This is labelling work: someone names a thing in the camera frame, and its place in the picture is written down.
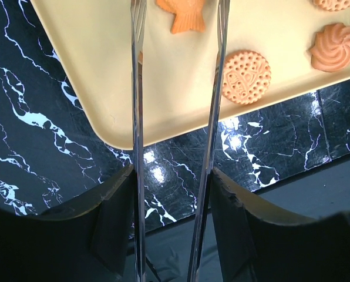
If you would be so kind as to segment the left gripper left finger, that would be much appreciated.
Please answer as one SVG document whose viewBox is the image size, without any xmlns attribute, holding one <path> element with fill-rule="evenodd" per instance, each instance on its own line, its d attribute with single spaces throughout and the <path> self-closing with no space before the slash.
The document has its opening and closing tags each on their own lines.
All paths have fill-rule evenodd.
<svg viewBox="0 0 350 282">
<path fill-rule="evenodd" d="M 0 208 L 0 281 L 122 281 L 133 166 L 39 215 Z"/>
</svg>

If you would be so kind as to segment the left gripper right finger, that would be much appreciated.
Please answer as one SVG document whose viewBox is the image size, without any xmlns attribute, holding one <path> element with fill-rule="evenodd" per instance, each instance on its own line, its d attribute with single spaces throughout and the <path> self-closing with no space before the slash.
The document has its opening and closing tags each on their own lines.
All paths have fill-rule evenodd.
<svg viewBox="0 0 350 282">
<path fill-rule="evenodd" d="M 211 212 L 224 281 L 350 281 L 350 211 L 296 214 L 215 168 Z"/>
</svg>

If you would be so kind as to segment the orange fish cookie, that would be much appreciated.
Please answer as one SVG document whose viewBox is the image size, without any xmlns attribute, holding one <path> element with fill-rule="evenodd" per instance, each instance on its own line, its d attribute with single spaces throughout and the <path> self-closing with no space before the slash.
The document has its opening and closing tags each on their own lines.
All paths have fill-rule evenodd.
<svg viewBox="0 0 350 282">
<path fill-rule="evenodd" d="M 186 31 L 204 32 L 204 4 L 205 0 L 156 0 L 158 7 L 174 15 L 172 34 Z"/>
</svg>

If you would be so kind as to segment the metal serving tongs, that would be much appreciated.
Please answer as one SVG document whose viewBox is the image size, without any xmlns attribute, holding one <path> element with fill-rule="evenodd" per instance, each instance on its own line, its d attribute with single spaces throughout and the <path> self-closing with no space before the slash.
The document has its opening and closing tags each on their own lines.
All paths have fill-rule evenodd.
<svg viewBox="0 0 350 282">
<path fill-rule="evenodd" d="M 137 177 L 137 189 L 134 194 L 134 253 L 136 281 L 145 281 L 146 279 L 143 174 L 143 89 L 142 64 L 139 63 L 139 53 L 143 49 L 146 7 L 146 1 L 132 1 L 130 4 L 130 33 L 132 42 L 133 164 Z M 203 253 L 203 241 L 211 186 L 211 169 L 214 161 L 214 148 L 223 88 L 223 66 L 226 57 L 229 11 L 230 1 L 218 2 L 217 35 L 218 58 L 220 62 L 218 65 L 218 73 L 214 78 L 213 95 L 208 118 L 207 146 L 204 152 L 200 187 L 198 191 L 198 206 L 194 220 L 187 281 L 198 281 L 200 274 L 200 263 Z"/>
</svg>

